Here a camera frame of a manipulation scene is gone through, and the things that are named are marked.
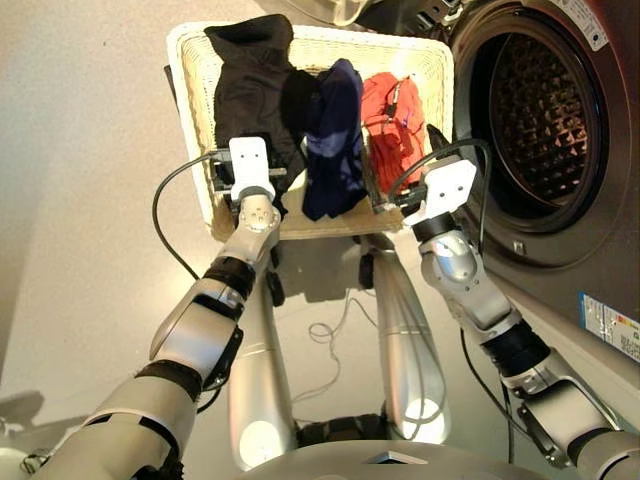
washing machine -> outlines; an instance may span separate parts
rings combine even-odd
[[[493,147],[488,268],[637,361],[639,3],[409,0],[358,20],[450,46],[454,136]]]

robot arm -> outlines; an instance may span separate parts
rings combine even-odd
[[[531,330],[457,228],[449,210],[466,202],[466,196],[455,195],[470,189],[469,176],[459,173],[462,162],[467,161],[458,160],[458,171],[451,158],[431,166],[426,182],[438,173],[437,189],[429,190],[442,204],[430,205],[428,193],[426,204],[405,220],[420,242],[425,281],[440,292],[452,316],[491,357],[504,385],[522,399],[518,413],[552,465],[575,465],[586,479],[637,477],[640,438],[620,431],[586,382]],[[452,200],[447,206],[442,198]]]
[[[36,479],[181,478],[198,397],[229,374],[242,341],[237,321],[279,239],[264,141],[233,139],[230,150],[238,228],[158,329],[150,363],[87,418]]]

navy blue clothing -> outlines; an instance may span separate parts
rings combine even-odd
[[[340,59],[317,78],[307,118],[308,183],[302,211],[311,220],[351,210],[366,196],[362,178],[362,79]]]

red clothing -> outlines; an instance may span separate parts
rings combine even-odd
[[[408,77],[398,82],[390,73],[374,75],[364,82],[361,115],[380,190],[389,193],[393,182],[424,157],[424,114],[415,83]],[[421,174],[413,173],[403,187]]]

cloth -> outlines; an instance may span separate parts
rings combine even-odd
[[[270,167],[285,167],[274,177],[274,205],[286,213],[280,198],[305,168],[300,149],[315,79],[296,70],[288,59],[293,40],[284,15],[205,29],[213,49],[224,61],[214,93],[215,137],[227,147],[233,137],[265,139]]]
[[[308,182],[302,211],[311,220],[351,210],[367,192],[362,178],[362,79],[340,59],[318,75],[307,121]]]
[[[367,79],[361,115],[380,190],[389,193],[393,182],[424,156],[424,114],[415,83],[387,72]],[[410,175],[403,187],[419,181],[421,174]]]

